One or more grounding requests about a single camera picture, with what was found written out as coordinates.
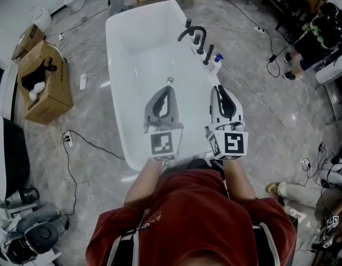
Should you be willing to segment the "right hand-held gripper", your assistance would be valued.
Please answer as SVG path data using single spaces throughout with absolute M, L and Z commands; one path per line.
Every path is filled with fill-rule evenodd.
M 210 97 L 211 124 L 205 127 L 215 160 L 236 160 L 247 155 L 248 132 L 243 108 L 237 97 L 223 85 L 214 86 Z

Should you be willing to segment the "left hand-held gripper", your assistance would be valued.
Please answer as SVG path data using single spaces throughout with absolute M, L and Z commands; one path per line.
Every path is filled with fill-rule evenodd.
M 161 114 L 163 106 L 166 112 Z M 177 160 L 184 125 L 179 121 L 175 91 L 165 86 L 157 91 L 145 107 L 144 141 L 148 157 L 153 160 Z

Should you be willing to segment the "white spray bottle blue cap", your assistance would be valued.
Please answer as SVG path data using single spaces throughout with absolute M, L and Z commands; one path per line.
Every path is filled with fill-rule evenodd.
M 221 61 L 223 60 L 223 56 L 220 53 L 217 53 L 211 57 L 211 69 L 210 69 L 210 74 L 211 76 L 216 76 L 218 71 L 220 70 L 222 63 Z

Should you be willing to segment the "white bathtub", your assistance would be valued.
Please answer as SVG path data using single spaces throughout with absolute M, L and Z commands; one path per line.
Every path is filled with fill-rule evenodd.
M 123 153 L 129 167 L 140 170 L 148 153 L 144 110 L 160 89 L 175 91 L 184 125 L 180 159 L 210 151 L 210 97 L 218 79 L 210 77 L 189 36 L 177 41 L 186 16 L 179 4 L 163 1 L 137 7 L 106 21 L 108 71 Z

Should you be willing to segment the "person's right forearm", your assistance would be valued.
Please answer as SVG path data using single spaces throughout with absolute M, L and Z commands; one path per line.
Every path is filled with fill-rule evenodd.
M 256 199 L 255 191 L 238 160 L 223 161 L 223 167 L 226 187 L 231 200 L 240 202 Z

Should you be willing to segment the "person's left forearm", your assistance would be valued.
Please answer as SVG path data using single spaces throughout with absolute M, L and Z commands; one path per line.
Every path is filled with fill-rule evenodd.
M 149 158 L 127 192 L 123 206 L 133 208 L 145 207 L 156 189 L 162 170 L 162 161 L 155 161 Z

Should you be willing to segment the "person's leg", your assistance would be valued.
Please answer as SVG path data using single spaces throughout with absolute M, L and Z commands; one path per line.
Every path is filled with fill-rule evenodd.
M 215 170 L 220 174 L 222 180 L 223 181 L 225 180 L 224 167 L 222 163 L 220 163 L 220 161 L 218 160 L 212 159 L 212 160 L 206 161 L 203 158 L 196 158 L 190 161 L 190 163 L 187 166 L 187 169 L 188 170 L 196 170 L 196 169 Z

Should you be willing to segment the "black hand shower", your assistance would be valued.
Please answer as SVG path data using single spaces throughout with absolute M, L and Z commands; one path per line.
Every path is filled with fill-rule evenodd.
M 214 49 L 214 45 L 213 45 L 213 44 L 210 44 L 210 45 L 209 45 L 209 49 L 208 49 L 208 51 L 206 52 L 206 57 L 205 57 L 205 59 L 203 60 L 203 64 L 204 64 L 204 65 L 208 65 L 208 64 L 209 64 L 209 60 L 210 60 L 211 54 L 212 54 L 212 52 L 213 52 L 213 49 Z

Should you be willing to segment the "white power strip with plugs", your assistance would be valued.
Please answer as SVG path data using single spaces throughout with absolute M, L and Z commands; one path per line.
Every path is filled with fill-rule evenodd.
M 75 140 L 70 130 L 63 130 L 60 139 L 63 144 L 68 144 L 71 149 L 74 148 Z

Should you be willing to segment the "large open cardboard box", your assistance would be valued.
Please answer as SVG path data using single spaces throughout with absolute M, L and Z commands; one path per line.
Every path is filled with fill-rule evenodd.
M 52 57 L 57 71 L 46 72 L 45 89 L 35 101 L 31 101 L 29 91 L 21 85 L 21 78 L 31 73 L 48 57 Z M 20 61 L 17 82 L 24 99 L 23 114 L 26 120 L 47 125 L 73 106 L 68 63 L 57 47 L 44 40 L 39 42 Z

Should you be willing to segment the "white metal table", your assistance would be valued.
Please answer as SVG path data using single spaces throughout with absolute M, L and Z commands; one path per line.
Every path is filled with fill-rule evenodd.
M 333 111 L 333 119 L 327 125 L 342 121 L 342 69 L 330 69 L 328 66 L 315 75 L 318 85 L 316 89 L 323 88 Z

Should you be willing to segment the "person's red shirt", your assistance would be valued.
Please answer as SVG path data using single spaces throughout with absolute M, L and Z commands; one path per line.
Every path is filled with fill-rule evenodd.
M 101 214 L 87 246 L 88 266 L 107 266 L 114 241 L 139 229 L 139 266 L 177 266 L 211 255 L 226 266 L 257 266 L 253 223 L 264 223 L 281 266 L 296 244 L 296 232 L 273 198 L 236 202 L 228 198 L 213 170 L 175 172 L 159 178 L 145 205 L 124 206 Z

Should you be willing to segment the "white round heater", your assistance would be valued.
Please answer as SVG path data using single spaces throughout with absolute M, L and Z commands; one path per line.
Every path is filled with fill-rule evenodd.
M 320 168 L 319 180 L 324 188 L 342 186 L 342 158 L 330 156 L 324 160 Z

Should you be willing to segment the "white plush toy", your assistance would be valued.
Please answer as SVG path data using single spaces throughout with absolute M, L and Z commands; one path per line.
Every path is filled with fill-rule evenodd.
M 36 83 L 33 89 L 29 92 L 29 98 L 31 101 L 35 101 L 38 95 L 45 89 L 45 82 Z

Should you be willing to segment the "black green backpack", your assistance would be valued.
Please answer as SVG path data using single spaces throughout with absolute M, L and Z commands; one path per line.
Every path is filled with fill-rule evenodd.
M 336 16 L 323 15 L 314 19 L 310 30 L 324 49 L 334 49 L 342 39 L 342 22 Z

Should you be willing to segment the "black bag in box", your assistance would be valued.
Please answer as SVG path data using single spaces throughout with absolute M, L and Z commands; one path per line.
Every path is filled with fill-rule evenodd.
M 24 75 L 21 78 L 21 85 L 28 91 L 32 91 L 36 84 L 45 82 L 46 72 L 57 71 L 57 66 L 53 64 L 52 57 L 44 59 L 40 65 L 31 73 Z

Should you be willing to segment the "small cardboard box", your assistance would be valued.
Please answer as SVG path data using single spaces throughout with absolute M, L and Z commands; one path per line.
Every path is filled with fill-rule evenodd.
M 11 60 L 16 64 L 24 58 L 39 42 L 45 40 L 46 35 L 42 32 L 36 24 L 32 24 L 20 36 L 20 39 L 14 49 Z

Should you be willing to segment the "white toilet lid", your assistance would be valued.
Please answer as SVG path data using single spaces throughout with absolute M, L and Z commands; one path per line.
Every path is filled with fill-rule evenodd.
M 42 31 L 45 32 L 51 24 L 51 15 L 47 8 L 34 5 L 30 10 L 32 22 Z

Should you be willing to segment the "black can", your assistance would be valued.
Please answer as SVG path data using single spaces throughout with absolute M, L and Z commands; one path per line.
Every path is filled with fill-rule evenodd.
M 40 199 L 39 191 L 35 187 L 21 189 L 19 195 L 23 204 L 31 204 Z

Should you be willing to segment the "grey rolled mat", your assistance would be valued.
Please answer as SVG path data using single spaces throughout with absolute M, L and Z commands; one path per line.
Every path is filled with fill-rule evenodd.
M 60 211 L 53 205 L 48 204 L 24 216 L 18 222 L 16 231 L 24 234 L 32 226 L 43 222 L 51 223 L 59 232 L 65 229 L 65 220 L 61 216 Z

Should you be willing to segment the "black round appliance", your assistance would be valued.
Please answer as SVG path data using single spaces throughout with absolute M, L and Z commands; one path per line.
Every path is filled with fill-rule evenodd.
M 13 264 L 25 264 L 35 260 L 39 254 L 50 251 L 58 239 L 58 230 L 51 223 L 38 223 L 23 234 L 9 232 L 3 245 L 3 253 Z

